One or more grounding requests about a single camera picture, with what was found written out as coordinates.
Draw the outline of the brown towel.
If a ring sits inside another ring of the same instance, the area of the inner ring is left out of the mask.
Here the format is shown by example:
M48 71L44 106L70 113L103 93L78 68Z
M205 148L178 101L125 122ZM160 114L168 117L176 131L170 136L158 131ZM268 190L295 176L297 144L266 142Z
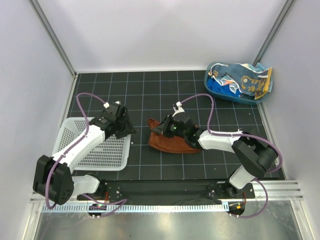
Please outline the brown towel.
M193 136L167 138L152 132L152 128L160 124L159 121L150 118L147 123L151 129L148 144L157 150L170 154L197 154L202 150L202 147L197 142L197 135L200 130L197 124L195 124L195 134Z

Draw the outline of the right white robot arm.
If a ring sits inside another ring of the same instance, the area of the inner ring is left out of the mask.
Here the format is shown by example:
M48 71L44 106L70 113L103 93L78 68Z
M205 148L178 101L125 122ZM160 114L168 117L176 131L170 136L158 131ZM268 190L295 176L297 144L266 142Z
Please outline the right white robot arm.
M151 130L148 144L165 153L196 154L219 150L235 154L240 167L219 188L230 198L241 195L252 180L264 177L275 160L282 157L279 150L264 138L245 131L204 130L185 112L167 115L162 122L150 118L148 126Z

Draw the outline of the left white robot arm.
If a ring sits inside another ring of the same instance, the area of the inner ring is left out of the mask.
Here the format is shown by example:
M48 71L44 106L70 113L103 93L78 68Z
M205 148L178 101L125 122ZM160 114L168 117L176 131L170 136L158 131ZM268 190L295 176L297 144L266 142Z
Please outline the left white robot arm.
M85 120L86 128L69 145L36 163L33 190L45 198L49 209L65 204L72 196L89 195L101 200L106 182L92 174L73 176L81 161L94 171L120 171L128 162L131 135L136 131L128 109L120 102L105 103L99 117Z

